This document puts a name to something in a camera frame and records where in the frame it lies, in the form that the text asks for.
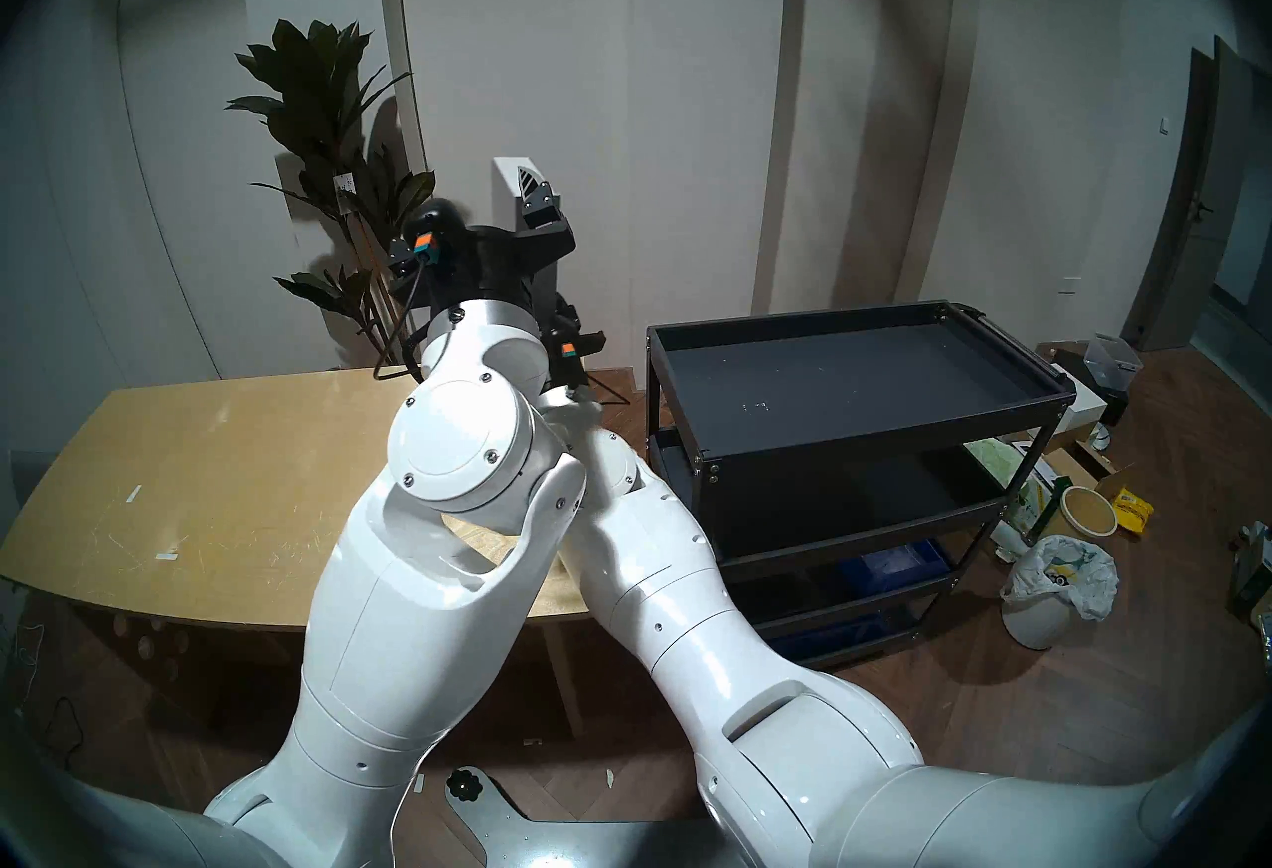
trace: white plastic bag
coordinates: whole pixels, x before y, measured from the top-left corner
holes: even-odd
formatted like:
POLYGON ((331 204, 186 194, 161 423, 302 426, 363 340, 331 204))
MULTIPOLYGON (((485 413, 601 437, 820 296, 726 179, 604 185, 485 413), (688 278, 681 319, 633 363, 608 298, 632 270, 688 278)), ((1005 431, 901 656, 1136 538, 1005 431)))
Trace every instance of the white plastic bag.
POLYGON ((1057 594, 1088 621, 1099 621, 1113 610, 1117 566, 1094 542, 1061 533, 1043 536, 1016 560, 1002 588, 1009 605, 1038 594, 1057 594))

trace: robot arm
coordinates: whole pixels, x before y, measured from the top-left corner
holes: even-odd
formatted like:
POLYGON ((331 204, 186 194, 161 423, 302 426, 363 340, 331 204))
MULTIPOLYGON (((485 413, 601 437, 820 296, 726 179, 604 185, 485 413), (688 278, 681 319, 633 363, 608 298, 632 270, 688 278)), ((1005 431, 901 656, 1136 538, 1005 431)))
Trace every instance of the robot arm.
MULTIPOLYGON (((448 224, 453 209, 435 210, 422 228, 448 224)), ((420 267, 434 265, 436 291, 454 261, 420 267)), ((530 313, 481 295, 438 313, 429 377, 314 591, 286 742, 206 811, 296 868, 393 864, 416 767, 494 681, 583 494, 585 468, 527 400, 548 373, 530 313), (443 513, 519 540, 491 564, 443 513)))
POLYGON ((396 288, 429 270, 421 384, 314 593, 287 739, 207 813, 293 868, 392 865, 415 769, 494 680, 560 546, 672 706, 702 801, 749 864, 1147 860, 1219 759, 1118 789, 936 769, 871 694, 756 635, 693 515, 600 426, 577 355, 603 335, 581 336, 563 300, 532 302, 533 274, 574 238, 551 188, 522 186, 528 230, 466 228, 443 201, 408 225, 396 288), (496 566, 443 513, 520 538, 496 566))

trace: metal plate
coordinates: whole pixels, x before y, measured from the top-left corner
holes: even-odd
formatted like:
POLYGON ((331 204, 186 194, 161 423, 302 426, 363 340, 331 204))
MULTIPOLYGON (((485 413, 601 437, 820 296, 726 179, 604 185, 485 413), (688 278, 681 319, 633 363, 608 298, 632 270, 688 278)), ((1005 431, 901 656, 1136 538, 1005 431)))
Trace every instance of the metal plate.
POLYGON ((486 849, 487 868, 743 868, 745 862, 710 820, 571 823, 527 820, 481 769, 457 769, 446 802, 486 849), (480 789, 473 784, 476 779, 480 789), (463 784, 460 799, 452 788, 463 784))

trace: wooden table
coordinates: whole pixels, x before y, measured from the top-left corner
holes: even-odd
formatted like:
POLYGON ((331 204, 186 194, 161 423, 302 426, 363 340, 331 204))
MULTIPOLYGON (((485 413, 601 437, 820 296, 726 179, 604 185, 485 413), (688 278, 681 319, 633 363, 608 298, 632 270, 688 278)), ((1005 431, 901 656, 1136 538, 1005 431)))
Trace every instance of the wooden table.
MULTIPOLYGON (((153 643, 169 640, 163 622, 303 631, 318 577, 383 468, 389 424, 413 387, 359 369, 112 392, 23 507, 0 546, 0 575, 118 612, 116 630, 128 629, 127 616, 151 619, 153 643)), ((448 524, 495 563, 514 542, 448 524)), ((584 615, 557 559, 529 617, 584 615)), ((136 631, 117 635, 128 640, 126 655, 137 655, 136 631)), ((544 638, 577 733, 560 634, 546 625, 544 638)), ((164 647, 151 650, 140 662, 162 662, 164 647)))

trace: yellow package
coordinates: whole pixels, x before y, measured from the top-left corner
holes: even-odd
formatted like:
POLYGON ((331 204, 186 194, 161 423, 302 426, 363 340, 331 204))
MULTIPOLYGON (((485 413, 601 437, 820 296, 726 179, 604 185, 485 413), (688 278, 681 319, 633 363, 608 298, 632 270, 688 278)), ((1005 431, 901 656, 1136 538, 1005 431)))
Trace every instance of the yellow package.
POLYGON ((1130 529, 1138 536, 1144 532, 1144 527, 1149 524, 1152 505, 1123 487, 1117 493, 1117 498, 1113 499, 1113 512, 1117 514, 1118 524, 1122 528, 1130 529))

